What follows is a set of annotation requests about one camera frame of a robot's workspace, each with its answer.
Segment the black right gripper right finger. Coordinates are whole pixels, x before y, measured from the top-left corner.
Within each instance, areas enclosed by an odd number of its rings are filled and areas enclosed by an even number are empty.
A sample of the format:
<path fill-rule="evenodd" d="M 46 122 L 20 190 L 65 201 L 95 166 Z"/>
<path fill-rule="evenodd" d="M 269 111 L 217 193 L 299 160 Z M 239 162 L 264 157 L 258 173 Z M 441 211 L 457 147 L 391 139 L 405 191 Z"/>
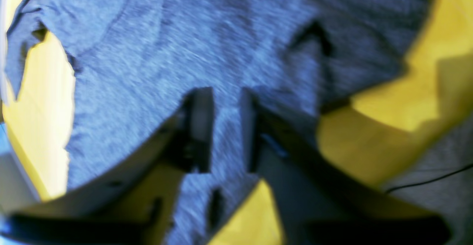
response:
<path fill-rule="evenodd" d="M 262 129 L 270 124 L 266 115 L 275 119 L 277 124 L 287 126 L 289 134 L 307 144 L 311 151 L 318 152 L 314 137 L 316 119 L 303 112 L 289 92 L 263 89 L 258 93 L 255 89 L 243 88 L 240 106 L 243 158 L 249 173 L 257 172 L 260 149 L 265 143 L 273 146 L 275 152 L 284 159 L 289 156 L 283 140 Z"/>

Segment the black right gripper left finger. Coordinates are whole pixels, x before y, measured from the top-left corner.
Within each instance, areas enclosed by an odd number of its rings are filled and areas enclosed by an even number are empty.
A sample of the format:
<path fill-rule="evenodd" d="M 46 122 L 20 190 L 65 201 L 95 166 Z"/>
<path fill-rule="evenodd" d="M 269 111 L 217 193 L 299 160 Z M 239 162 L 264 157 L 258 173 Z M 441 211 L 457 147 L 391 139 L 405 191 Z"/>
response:
<path fill-rule="evenodd" d="M 163 122 L 170 135 L 163 156 L 166 174 L 208 173 L 214 124 L 211 87 L 195 88 L 185 95 L 179 108 Z"/>

